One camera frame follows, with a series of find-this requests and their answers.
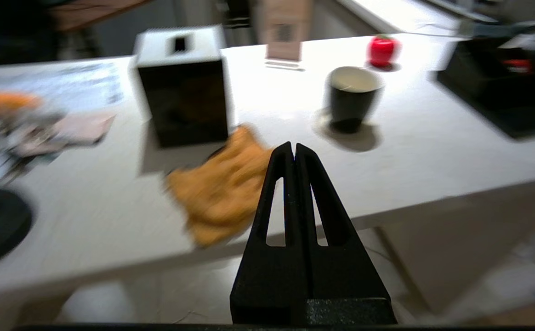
wall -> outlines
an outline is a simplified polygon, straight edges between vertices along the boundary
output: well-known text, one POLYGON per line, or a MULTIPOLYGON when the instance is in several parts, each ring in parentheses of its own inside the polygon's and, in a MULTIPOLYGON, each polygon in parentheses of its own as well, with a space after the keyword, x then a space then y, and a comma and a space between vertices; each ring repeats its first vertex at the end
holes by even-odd
POLYGON ((367 25, 335 0, 313 0, 310 40, 375 35, 378 31, 367 25))
POLYGON ((512 22, 535 20, 535 0, 505 0, 501 15, 512 22))
POLYGON ((175 27, 179 0, 154 0, 94 26, 106 57, 133 54, 137 34, 149 28, 175 27))
POLYGON ((214 0, 179 0, 185 14, 184 25, 211 25, 220 23, 216 15, 214 0))

black tray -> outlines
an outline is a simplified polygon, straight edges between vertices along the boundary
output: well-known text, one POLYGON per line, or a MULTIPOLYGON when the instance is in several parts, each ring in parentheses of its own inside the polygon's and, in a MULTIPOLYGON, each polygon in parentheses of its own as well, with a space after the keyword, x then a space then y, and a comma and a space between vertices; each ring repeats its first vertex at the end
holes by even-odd
POLYGON ((514 139, 535 135, 535 74, 507 72, 501 59, 529 58, 524 51, 497 48, 503 40, 457 43, 437 80, 514 139))

black mug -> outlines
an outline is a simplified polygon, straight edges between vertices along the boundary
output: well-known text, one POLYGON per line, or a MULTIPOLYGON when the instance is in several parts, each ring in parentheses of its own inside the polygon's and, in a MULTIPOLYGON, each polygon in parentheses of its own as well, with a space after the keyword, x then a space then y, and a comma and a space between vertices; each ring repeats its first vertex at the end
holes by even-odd
POLYGON ((354 133, 366 117, 381 80, 359 67, 339 67, 329 75, 331 127, 339 132, 354 133))

red object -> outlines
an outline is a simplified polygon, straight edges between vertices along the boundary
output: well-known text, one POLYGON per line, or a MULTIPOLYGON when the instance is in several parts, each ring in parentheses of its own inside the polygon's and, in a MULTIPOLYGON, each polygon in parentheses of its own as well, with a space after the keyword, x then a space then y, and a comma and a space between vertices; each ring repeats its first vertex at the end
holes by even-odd
POLYGON ((507 59, 502 62, 509 68, 509 71, 520 74, 533 73, 533 65, 531 65, 531 61, 528 59, 507 59))
POLYGON ((370 63, 374 67, 385 68, 390 65, 390 59, 398 48, 398 42, 386 35, 377 35, 369 46, 370 63))

cable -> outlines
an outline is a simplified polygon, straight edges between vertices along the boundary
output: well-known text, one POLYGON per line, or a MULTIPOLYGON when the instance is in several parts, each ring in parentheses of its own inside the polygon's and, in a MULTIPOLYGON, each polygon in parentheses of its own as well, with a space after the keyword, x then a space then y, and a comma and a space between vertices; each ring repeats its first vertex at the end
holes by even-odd
POLYGON ((62 12, 71 12, 71 11, 82 11, 82 10, 93 9, 93 8, 110 9, 111 7, 108 5, 67 4, 65 6, 55 8, 55 10, 62 11, 62 12))
POLYGON ((399 32, 399 33, 409 34, 409 35, 444 36, 447 38, 466 38, 466 36, 463 36, 463 35, 434 35, 434 34, 422 34, 419 32, 406 32, 406 31, 399 32))
POLYGON ((379 251, 379 250, 371 249, 370 247, 366 247, 365 245, 364 245, 364 248, 365 248, 367 251, 370 251, 370 252, 372 252, 372 253, 376 253, 376 254, 378 254, 379 256, 383 257, 384 259, 386 259, 386 260, 389 261, 389 262, 393 262, 392 259, 391 259, 388 255, 382 253, 382 252, 379 251))
POLYGON ((458 29, 452 29, 452 28, 444 27, 443 25, 438 25, 436 23, 424 23, 424 24, 420 25, 419 27, 417 27, 416 29, 420 29, 420 28, 423 28, 423 27, 436 27, 436 28, 443 29, 443 30, 448 30, 448 31, 457 31, 458 30, 458 29))
POLYGON ((177 319, 177 320, 171 322, 171 324, 178 324, 178 323, 180 323, 181 321, 187 319, 188 316, 190 316, 190 315, 196 315, 196 316, 200 316, 200 317, 202 317, 202 318, 208 319, 208 316, 206 316, 206 315, 204 315, 204 314, 197 313, 197 312, 195 312, 195 311, 193 311, 193 310, 188 310, 188 312, 183 316, 183 318, 177 319))

